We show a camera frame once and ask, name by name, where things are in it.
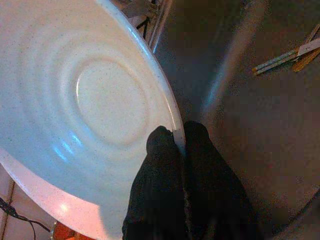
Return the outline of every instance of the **orange object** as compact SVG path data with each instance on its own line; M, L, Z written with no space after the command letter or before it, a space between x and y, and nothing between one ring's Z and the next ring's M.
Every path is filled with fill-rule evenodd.
M305 56L302 56L299 61L293 64L292 71L296 73L300 72L302 69L305 68L305 66L311 63L313 59L315 59L319 54L320 54L320 48L307 53Z
M69 227L57 222L52 233L52 240L94 240L90 237L84 236Z

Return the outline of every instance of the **wooden stick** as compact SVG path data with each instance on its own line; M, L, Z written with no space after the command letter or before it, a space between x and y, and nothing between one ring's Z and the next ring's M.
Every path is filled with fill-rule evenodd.
M301 57L299 61L297 61L292 66L292 71L295 73L300 72L305 68L309 63L313 61L320 54L320 48L313 50L312 52L307 53L305 56Z

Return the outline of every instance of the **floor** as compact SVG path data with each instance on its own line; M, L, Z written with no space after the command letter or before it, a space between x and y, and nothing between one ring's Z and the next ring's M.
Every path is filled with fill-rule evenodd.
M51 229L55 219L42 210L31 200L17 184L10 178L5 169L0 165L0 197L6 202L11 202L19 215L38 221ZM38 225L34 225L36 239L49 240L50 234ZM0 210L0 239L1 240L33 240L34 234L28 222L7 216Z

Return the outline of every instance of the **white bowl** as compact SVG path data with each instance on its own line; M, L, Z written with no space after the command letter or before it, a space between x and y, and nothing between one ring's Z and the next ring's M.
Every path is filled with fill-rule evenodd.
M107 0L0 2L0 161L45 211L120 239L157 126L184 132L158 62Z

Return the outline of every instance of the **black cloth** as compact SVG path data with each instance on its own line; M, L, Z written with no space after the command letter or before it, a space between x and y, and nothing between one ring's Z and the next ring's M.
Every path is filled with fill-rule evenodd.
M184 125L186 158L160 126L132 184L123 240L187 240L182 163L194 240L263 239L246 192L200 123Z

